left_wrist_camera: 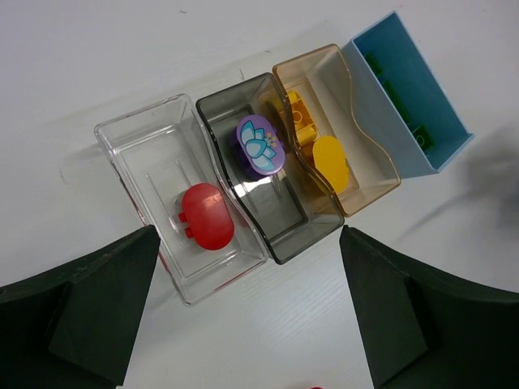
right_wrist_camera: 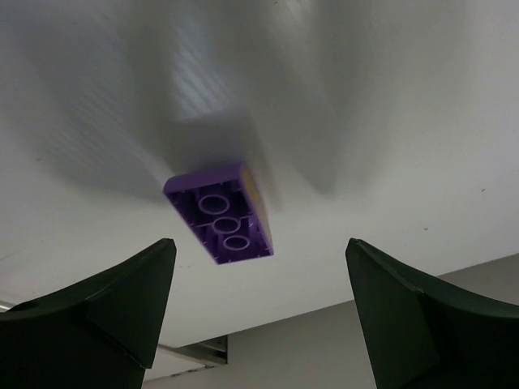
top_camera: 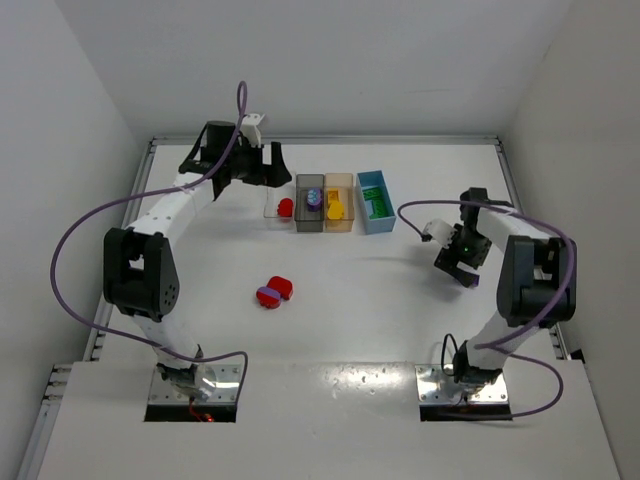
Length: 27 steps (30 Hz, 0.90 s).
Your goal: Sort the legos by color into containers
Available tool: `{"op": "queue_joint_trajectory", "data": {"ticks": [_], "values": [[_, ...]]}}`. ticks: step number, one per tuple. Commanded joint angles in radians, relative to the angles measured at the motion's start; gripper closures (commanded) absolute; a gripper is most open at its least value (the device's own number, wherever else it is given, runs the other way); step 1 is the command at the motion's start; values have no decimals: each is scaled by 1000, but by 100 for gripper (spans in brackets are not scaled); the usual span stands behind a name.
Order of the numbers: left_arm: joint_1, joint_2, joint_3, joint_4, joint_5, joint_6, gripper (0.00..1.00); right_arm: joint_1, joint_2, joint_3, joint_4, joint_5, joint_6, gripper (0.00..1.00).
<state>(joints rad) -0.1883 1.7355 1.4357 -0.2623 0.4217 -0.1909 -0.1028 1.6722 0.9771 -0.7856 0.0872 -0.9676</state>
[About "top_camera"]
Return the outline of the red rounded lego brick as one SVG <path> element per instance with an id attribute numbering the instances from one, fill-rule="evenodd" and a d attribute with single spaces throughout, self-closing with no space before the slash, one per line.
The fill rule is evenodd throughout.
<path id="1" fill-rule="evenodd" d="M 277 205 L 279 218 L 291 218 L 294 213 L 294 201 L 291 198 L 282 198 Z"/>

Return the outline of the purple paw print lego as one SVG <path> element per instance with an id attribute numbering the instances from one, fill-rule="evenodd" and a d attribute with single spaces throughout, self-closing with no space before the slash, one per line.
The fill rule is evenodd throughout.
<path id="1" fill-rule="evenodd" d="M 322 209 L 324 200 L 323 190 L 321 188 L 310 188 L 306 195 L 306 206 L 311 212 L 317 212 Z"/>

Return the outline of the yellow striped curved lego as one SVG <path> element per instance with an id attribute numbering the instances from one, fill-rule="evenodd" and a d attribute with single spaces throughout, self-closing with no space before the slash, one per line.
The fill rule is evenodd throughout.
<path id="1" fill-rule="evenodd" d="M 333 203 L 340 203 L 340 191 L 338 188 L 330 188 L 327 190 L 327 202 L 329 205 L 332 205 Z"/>

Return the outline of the yellow lego brick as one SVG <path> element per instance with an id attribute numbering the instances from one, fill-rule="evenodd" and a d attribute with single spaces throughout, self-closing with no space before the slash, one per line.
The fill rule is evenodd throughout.
<path id="1" fill-rule="evenodd" d="M 332 205 L 328 204 L 327 209 L 327 219 L 330 221 L 340 221 L 344 218 L 345 215 L 345 207 L 342 202 L 333 203 Z"/>

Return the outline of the green lego brick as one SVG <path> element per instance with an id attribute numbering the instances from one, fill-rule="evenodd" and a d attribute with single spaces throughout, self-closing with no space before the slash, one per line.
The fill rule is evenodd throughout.
<path id="1" fill-rule="evenodd" d="M 369 218 L 371 220 L 385 218 L 389 216 L 385 201 L 379 202 L 379 203 L 369 202 L 369 206 L 370 206 Z"/>

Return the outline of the green lego plate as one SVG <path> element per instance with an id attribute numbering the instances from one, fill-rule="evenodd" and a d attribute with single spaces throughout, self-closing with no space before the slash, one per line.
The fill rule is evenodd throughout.
<path id="1" fill-rule="evenodd" d="M 371 187 L 362 190 L 363 199 L 366 202 L 384 202 L 384 191 L 380 187 Z"/>

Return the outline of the red purple lego stack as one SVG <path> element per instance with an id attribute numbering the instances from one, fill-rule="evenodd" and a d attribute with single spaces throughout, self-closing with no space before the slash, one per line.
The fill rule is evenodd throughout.
<path id="1" fill-rule="evenodd" d="M 289 301 L 294 293 L 293 283 L 281 276 L 273 276 L 266 285 L 256 290 L 258 304 L 266 309 L 276 309 L 283 301 Z"/>

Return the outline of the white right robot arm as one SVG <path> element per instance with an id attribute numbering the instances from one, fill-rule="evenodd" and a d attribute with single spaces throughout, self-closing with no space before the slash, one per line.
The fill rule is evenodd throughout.
<path id="1" fill-rule="evenodd" d="M 450 375 L 479 389 L 502 373 L 508 357 L 541 329 L 570 320 L 576 310 L 577 248 L 549 227 L 516 216 L 506 201 L 491 200 L 484 188 L 460 195 L 459 223 L 436 219 L 422 230 L 441 250 L 434 266 L 466 288 L 479 285 L 475 271 L 491 248 L 503 255 L 496 312 L 472 338 L 455 349 Z"/>

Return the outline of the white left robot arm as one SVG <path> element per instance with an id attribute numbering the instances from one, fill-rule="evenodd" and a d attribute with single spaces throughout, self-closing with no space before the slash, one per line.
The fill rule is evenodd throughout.
<path id="1" fill-rule="evenodd" d="M 180 293 L 173 250 L 232 181 L 271 188 L 291 181 L 280 143 L 270 144 L 271 161 L 263 161 L 263 119 L 250 113 L 240 124 L 207 122 L 168 191 L 137 220 L 110 229 L 104 237 L 106 301 L 151 342 L 161 378 L 191 400 L 208 400 L 217 385 L 200 345 L 173 313 Z"/>

